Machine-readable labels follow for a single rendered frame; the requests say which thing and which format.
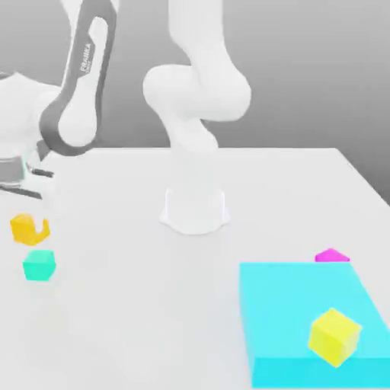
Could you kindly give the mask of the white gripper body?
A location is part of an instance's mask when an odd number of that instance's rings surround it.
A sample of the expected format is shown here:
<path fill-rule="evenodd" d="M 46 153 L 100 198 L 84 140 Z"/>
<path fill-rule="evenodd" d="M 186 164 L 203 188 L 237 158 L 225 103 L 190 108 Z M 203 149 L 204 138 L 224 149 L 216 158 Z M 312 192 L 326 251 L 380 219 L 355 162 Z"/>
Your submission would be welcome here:
<path fill-rule="evenodd" d="M 51 217 L 60 211 L 60 192 L 55 178 L 32 178 L 19 184 L 0 182 L 0 216 L 19 213 Z"/>

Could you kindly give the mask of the small orange cube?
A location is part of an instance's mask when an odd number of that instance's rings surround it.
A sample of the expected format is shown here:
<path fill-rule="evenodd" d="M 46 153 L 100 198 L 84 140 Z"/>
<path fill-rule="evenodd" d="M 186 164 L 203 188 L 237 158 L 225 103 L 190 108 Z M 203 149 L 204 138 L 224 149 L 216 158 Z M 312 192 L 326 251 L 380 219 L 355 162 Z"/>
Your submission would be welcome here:
<path fill-rule="evenodd" d="M 21 213 L 10 220 L 11 231 L 17 243 L 34 246 L 41 243 L 50 235 L 50 227 L 47 219 L 43 220 L 41 232 L 37 232 L 32 215 Z"/>

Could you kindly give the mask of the small teal cube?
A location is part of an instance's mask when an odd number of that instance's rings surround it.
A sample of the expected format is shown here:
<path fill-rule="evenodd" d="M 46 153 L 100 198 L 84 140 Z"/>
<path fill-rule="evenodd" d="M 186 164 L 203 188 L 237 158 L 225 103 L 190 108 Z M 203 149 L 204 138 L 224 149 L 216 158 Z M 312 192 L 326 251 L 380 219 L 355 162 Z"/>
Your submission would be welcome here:
<path fill-rule="evenodd" d="M 27 280 L 49 281 L 56 269 L 54 252 L 51 250 L 32 250 L 23 261 Z"/>

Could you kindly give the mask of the small magenta cube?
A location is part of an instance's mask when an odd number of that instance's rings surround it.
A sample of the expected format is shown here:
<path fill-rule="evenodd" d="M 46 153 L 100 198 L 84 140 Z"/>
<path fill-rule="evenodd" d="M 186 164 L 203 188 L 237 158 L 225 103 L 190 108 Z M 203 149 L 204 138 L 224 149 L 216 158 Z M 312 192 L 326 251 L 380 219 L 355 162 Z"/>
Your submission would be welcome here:
<path fill-rule="evenodd" d="M 315 255 L 315 262 L 325 263 L 325 262 L 350 262 L 348 256 L 340 253 L 339 251 L 329 248 Z"/>

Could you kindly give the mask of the small yellow cube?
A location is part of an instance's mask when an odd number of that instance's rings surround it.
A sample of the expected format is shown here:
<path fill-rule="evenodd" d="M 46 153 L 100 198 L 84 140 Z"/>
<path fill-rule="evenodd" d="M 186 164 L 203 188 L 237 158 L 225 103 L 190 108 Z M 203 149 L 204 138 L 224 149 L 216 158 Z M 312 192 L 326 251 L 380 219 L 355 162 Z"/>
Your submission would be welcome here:
<path fill-rule="evenodd" d="M 312 322 L 308 348 L 338 368 L 356 351 L 362 329 L 351 318 L 330 308 Z"/>

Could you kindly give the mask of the large cyan box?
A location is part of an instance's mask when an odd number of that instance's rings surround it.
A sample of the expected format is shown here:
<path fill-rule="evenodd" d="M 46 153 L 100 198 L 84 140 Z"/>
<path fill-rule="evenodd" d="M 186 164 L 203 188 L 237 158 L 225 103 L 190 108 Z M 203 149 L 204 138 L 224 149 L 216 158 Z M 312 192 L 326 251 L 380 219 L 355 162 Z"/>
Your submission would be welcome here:
<path fill-rule="evenodd" d="M 390 330 L 349 263 L 242 263 L 239 302 L 253 388 L 390 388 Z M 339 368 L 308 347 L 335 308 L 362 325 Z"/>

